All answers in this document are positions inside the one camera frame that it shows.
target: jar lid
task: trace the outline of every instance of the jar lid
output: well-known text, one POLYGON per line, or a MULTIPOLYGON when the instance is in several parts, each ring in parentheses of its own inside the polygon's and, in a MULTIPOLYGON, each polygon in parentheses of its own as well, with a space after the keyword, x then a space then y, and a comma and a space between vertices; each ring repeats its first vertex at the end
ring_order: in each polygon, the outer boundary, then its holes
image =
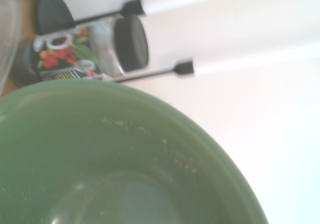
POLYGON ((12 65, 21 31, 18 0, 0 1, 0 94, 12 65))
POLYGON ((39 0, 36 15, 40 35, 61 31, 66 24, 74 22, 63 0, 39 0))
POLYGON ((147 37, 137 15, 132 14, 116 20, 114 44, 119 62, 125 72, 142 69, 148 65, 147 37))

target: black lid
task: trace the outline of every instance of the black lid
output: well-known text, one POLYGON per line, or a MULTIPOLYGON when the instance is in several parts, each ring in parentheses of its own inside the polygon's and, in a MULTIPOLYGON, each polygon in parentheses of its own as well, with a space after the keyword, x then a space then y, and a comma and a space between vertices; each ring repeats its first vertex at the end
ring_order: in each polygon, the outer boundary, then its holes
POLYGON ((25 39, 19 43, 14 57, 10 76, 18 86, 39 82, 32 62, 33 39, 25 39))
POLYGON ((61 31, 66 24, 74 22, 63 0, 39 0, 36 19, 40 35, 61 31))
POLYGON ((125 72, 145 68, 148 65, 147 37, 137 15, 132 14, 116 20, 114 43, 119 62, 125 72))

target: white wall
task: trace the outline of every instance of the white wall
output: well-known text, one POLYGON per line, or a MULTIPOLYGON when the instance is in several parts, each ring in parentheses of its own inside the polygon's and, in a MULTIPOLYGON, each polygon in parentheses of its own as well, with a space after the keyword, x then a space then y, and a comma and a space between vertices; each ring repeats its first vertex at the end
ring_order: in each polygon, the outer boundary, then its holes
MULTIPOLYGON (((75 18, 110 6, 65 1, 75 18)), ((143 17, 150 69, 320 41, 319 10, 320 0, 212 0, 143 17)), ((216 139, 271 224, 320 223, 320 58, 128 85, 170 103, 216 139)))

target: red fruit illustration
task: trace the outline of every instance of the red fruit illustration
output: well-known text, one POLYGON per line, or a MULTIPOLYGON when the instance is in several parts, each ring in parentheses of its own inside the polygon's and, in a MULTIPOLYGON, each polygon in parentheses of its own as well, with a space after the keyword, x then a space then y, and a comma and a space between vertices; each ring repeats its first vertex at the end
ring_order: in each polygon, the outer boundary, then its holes
POLYGON ((58 50, 57 51, 57 55, 56 55, 56 57, 57 58, 60 58, 60 59, 66 59, 66 57, 67 57, 67 51, 65 50, 65 49, 61 49, 61 50, 58 50))
POLYGON ((88 36, 89 34, 90 34, 90 31, 89 31, 88 28, 83 28, 83 29, 81 30, 81 35, 82 35, 82 36, 88 36))
POLYGON ((67 49, 66 49, 66 53, 69 55, 69 54, 72 54, 74 52, 74 49, 72 48, 72 46, 69 46, 67 49))
POLYGON ((68 57, 68 58, 66 59, 66 61, 67 61, 68 63, 72 64, 73 66, 76 66, 75 60, 73 60, 71 57, 68 57))
POLYGON ((48 55, 44 60, 44 66, 46 68, 51 68, 52 66, 57 66, 57 65, 59 65, 59 62, 57 58, 55 58, 53 55, 48 55))

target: jar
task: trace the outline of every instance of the jar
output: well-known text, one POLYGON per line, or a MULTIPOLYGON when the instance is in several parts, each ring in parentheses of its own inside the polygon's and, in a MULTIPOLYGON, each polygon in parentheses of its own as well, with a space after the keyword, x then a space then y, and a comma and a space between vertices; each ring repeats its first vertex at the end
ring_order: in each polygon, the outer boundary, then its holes
POLYGON ((19 85, 58 79, 112 79, 149 62, 144 27, 135 14, 114 15, 20 43, 11 71, 19 85))

